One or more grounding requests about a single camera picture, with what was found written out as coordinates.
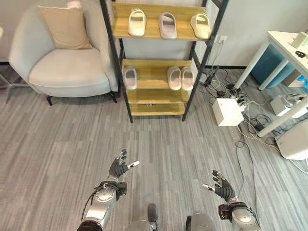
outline wall outlet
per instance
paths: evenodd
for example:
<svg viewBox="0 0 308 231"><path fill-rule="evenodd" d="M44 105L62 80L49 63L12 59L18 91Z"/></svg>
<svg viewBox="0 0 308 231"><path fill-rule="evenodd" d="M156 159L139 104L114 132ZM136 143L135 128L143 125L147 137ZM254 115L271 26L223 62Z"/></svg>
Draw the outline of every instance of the wall outlet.
<svg viewBox="0 0 308 231"><path fill-rule="evenodd" d="M228 36L220 36L218 43L226 43Z"/></svg>

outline white slipper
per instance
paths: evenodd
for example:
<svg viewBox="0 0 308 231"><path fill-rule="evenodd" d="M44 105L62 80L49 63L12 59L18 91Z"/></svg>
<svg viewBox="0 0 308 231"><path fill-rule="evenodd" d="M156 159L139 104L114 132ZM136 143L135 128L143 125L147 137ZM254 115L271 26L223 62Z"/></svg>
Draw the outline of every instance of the white slipper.
<svg viewBox="0 0 308 231"><path fill-rule="evenodd" d="M128 33L132 36L143 36L145 32L146 16L142 10L131 10L128 20Z"/></svg>
<svg viewBox="0 0 308 231"><path fill-rule="evenodd" d="M177 22L173 14L165 12L159 16L159 30L163 39L177 38Z"/></svg>
<svg viewBox="0 0 308 231"><path fill-rule="evenodd" d="M181 89L181 70L177 66L168 69L168 83L172 90Z"/></svg>
<svg viewBox="0 0 308 231"><path fill-rule="evenodd" d="M194 84L194 74L190 67L182 68L181 85L183 90L192 90Z"/></svg>
<svg viewBox="0 0 308 231"><path fill-rule="evenodd" d="M210 21L205 13L198 13L191 18L191 26L199 39L208 39L211 35Z"/></svg>
<svg viewBox="0 0 308 231"><path fill-rule="evenodd" d="M137 88L137 72L134 67L129 66L124 70L123 79L128 90L135 90Z"/></svg>

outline armchair armrest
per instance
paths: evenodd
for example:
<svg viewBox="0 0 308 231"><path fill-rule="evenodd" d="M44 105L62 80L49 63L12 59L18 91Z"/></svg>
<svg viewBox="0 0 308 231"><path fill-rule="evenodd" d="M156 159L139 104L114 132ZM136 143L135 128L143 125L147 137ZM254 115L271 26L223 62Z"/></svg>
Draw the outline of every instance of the armchair armrest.
<svg viewBox="0 0 308 231"><path fill-rule="evenodd" d="M15 31L9 55L10 65L32 86L29 83L32 68L54 49L55 45L39 9L37 6L30 7Z"/></svg>

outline armchair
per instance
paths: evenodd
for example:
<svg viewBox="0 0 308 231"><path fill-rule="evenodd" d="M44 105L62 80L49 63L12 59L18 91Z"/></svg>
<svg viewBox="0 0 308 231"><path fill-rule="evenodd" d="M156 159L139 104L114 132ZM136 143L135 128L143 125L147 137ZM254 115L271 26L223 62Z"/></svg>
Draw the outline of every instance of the armchair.
<svg viewBox="0 0 308 231"><path fill-rule="evenodd" d="M37 6L29 8L16 29L9 63L38 93L51 97L109 94L114 102L118 80L111 61L108 35L98 0L83 5L92 49L56 49Z"/></svg>

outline black robotic glove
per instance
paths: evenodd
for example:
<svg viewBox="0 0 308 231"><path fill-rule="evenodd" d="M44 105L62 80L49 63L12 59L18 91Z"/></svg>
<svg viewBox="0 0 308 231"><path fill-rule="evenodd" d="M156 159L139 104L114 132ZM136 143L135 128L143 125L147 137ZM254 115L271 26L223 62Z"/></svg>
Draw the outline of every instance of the black robotic glove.
<svg viewBox="0 0 308 231"><path fill-rule="evenodd" d="M236 194L230 183L223 177L223 175L217 170L213 170L213 180L216 182L215 187L209 186L207 184L202 184L202 187L214 192L218 196L229 202L230 199L236 199Z"/></svg>
<svg viewBox="0 0 308 231"><path fill-rule="evenodd" d="M135 167L139 164L139 161L135 161L129 165L126 165L125 159L127 155L126 149L123 149L120 152L120 156L117 157L111 164L109 169L109 176L110 177L117 177L120 178L124 173L126 173L130 168Z"/></svg>

